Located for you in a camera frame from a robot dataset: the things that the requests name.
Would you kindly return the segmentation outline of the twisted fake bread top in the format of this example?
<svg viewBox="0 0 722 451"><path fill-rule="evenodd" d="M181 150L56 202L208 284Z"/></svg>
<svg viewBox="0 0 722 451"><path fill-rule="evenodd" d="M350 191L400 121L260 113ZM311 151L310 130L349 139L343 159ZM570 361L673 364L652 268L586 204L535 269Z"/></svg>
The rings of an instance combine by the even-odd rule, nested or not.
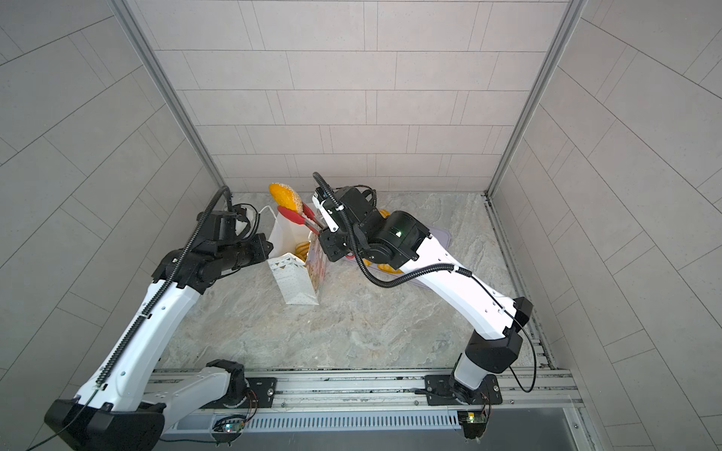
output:
<svg viewBox="0 0 722 451"><path fill-rule="evenodd" d="M300 244L297 244L297 246L295 246L294 248L293 255L295 255L295 257L298 257L303 262L306 262L306 260L308 259L310 246L311 242L301 242Z"/></svg>

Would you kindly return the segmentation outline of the red metal tongs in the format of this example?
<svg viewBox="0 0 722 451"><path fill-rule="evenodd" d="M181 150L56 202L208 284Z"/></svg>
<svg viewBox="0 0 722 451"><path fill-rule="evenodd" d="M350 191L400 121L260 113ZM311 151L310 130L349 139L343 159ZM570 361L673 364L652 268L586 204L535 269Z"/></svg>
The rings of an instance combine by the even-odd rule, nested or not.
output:
<svg viewBox="0 0 722 451"><path fill-rule="evenodd" d="M297 225L306 226L315 235L319 235L323 229L323 226L316 219L311 208L305 203L302 204L301 212L296 212L295 210L291 210L283 206L278 206L278 212L291 222Z"/></svg>

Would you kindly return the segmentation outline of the white cartoon paper bag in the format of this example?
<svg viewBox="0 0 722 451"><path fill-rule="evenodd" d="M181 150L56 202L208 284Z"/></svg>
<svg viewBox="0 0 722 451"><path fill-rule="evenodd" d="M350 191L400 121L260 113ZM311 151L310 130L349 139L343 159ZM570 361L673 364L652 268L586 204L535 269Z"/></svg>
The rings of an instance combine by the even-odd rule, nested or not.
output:
<svg viewBox="0 0 722 451"><path fill-rule="evenodd" d="M267 262L284 302L290 306L318 306L328 263L318 235L305 225L297 225L283 217L278 206L268 207L268 210L275 222L268 238L274 244L274 250ZM301 242L311 242L306 262L293 255L295 246Z"/></svg>

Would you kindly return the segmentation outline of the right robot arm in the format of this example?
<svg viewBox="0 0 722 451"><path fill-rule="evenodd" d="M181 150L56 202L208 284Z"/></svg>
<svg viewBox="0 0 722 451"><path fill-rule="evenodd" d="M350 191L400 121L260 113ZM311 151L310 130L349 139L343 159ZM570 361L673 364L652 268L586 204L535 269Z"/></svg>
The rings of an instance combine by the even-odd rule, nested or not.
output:
<svg viewBox="0 0 722 451"><path fill-rule="evenodd" d="M370 209L356 218L345 207L320 211L326 223L320 239L330 260L353 256L362 274L383 289L419 280L473 326L450 376L448 397L459 404L490 403L491 394L483 383L517 360L532 303L490 288L407 212L383 216Z"/></svg>

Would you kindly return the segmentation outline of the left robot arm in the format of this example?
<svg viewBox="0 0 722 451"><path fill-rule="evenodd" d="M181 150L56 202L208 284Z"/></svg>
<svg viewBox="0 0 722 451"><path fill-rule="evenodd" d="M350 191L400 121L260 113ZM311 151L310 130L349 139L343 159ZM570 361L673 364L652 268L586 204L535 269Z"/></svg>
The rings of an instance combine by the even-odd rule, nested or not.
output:
<svg viewBox="0 0 722 451"><path fill-rule="evenodd" d="M150 377L176 329L221 278L267 261L274 246L259 233L248 241L193 239L169 252L145 299L111 353L70 400L56 400L44 422L73 450L150 450L175 423L208 404L246 407L259 398L244 366L216 359L172 388L145 398Z"/></svg>

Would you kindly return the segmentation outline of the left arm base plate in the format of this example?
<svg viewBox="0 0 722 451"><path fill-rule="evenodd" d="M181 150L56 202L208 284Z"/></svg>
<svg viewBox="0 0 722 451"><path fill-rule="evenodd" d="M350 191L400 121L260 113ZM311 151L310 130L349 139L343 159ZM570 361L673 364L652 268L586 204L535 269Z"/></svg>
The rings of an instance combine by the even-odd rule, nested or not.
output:
<svg viewBox="0 0 722 451"><path fill-rule="evenodd" d="M271 408L277 385L276 378L246 378L243 383L232 381L223 398L203 405L202 409Z"/></svg>

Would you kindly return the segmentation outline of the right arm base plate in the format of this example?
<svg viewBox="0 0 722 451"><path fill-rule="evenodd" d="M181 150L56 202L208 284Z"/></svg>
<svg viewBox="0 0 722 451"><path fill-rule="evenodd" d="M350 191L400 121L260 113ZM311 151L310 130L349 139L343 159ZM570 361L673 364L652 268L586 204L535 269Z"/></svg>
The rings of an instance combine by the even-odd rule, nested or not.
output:
<svg viewBox="0 0 722 451"><path fill-rule="evenodd" d="M424 381L425 388L417 389L415 394L425 396L430 406L496 406L503 403L494 374L487 374L475 390L462 385L452 375L427 375Z"/></svg>

